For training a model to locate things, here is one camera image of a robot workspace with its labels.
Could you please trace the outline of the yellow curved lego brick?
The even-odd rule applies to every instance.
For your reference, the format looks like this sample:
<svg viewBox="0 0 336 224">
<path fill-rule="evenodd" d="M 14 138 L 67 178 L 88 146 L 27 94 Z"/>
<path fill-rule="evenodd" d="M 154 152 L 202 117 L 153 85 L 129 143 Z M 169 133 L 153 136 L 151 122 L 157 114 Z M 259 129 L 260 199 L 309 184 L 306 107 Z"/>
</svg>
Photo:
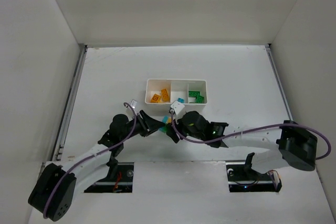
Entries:
<svg viewBox="0 0 336 224">
<path fill-rule="evenodd" d="M 160 103 L 161 102 L 161 95 L 154 94 L 153 97 L 150 100 L 151 103 Z"/>
</svg>

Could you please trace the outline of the multicolor lego cluster with frog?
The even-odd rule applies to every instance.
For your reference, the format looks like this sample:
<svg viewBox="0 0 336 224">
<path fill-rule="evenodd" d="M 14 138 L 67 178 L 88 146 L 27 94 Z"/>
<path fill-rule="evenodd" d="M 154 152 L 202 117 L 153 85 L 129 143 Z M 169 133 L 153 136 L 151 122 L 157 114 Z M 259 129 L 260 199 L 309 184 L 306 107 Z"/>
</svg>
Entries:
<svg viewBox="0 0 336 224">
<path fill-rule="evenodd" d="M 160 131 L 163 133 L 167 132 L 167 125 L 171 123 L 171 117 L 168 115 L 165 115 L 162 119 L 162 122 L 165 124 L 162 128 L 160 128 Z"/>
</svg>

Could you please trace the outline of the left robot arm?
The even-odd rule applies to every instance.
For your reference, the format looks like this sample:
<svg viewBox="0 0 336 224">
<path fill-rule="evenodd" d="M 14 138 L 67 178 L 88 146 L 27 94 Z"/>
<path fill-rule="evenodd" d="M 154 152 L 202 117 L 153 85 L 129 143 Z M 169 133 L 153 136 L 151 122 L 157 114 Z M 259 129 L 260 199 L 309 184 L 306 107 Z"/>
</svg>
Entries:
<svg viewBox="0 0 336 224">
<path fill-rule="evenodd" d="M 109 170 L 116 169 L 116 157 L 126 140 L 136 135 L 149 136 L 164 125 L 144 111 L 134 113 L 131 120 L 125 114 L 115 115 L 109 129 L 89 151 L 73 161 L 45 166 L 28 197 L 28 204 L 45 219 L 60 220 L 77 193 L 105 178 Z"/>
</svg>

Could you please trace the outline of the small green yellow lego piece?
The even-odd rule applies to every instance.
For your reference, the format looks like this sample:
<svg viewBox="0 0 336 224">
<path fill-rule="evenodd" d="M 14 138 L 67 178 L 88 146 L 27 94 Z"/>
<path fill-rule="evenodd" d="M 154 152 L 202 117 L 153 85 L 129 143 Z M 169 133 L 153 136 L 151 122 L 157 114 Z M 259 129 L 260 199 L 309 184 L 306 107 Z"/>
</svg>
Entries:
<svg viewBox="0 0 336 224">
<path fill-rule="evenodd" d="M 204 100 L 205 100 L 205 98 L 204 98 L 203 96 L 198 95 L 198 96 L 196 97 L 196 99 L 195 99 L 195 103 L 197 103 L 197 104 L 203 104 L 203 103 L 204 103 Z"/>
</svg>

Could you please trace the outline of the green lego plate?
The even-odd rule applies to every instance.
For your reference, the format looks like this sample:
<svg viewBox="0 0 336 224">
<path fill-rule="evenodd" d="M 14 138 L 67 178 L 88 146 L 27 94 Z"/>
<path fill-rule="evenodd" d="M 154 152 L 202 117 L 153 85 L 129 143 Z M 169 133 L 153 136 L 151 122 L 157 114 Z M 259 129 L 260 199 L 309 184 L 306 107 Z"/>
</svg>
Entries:
<svg viewBox="0 0 336 224">
<path fill-rule="evenodd" d="M 197 97 L 197 96 L 199 96 L 199 95 L 201 95 L 201 92 L 200 91 L 189 91 L 188 92 L 188 96 L 189 97 Z"/>
</svg>

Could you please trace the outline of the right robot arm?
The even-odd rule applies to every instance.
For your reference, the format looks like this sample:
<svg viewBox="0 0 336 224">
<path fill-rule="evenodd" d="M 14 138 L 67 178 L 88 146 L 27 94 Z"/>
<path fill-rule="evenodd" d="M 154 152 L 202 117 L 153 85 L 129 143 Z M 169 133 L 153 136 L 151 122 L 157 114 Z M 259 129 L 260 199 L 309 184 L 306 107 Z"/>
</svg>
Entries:
<svg viewBox="0 0 336 224">
<path fill-rule="evenodd" d="M 264 152 L 252 152 L 245 161 L 246 169 L 260 174 L 287 166 L 308 172 L 315 169 L 317 137 L 293 121 L 243 130 L 190 111 L 172 119 L 166 134 L 175 143 L 186 140 L 212 148 L 262 148 Z"/>
</svg>

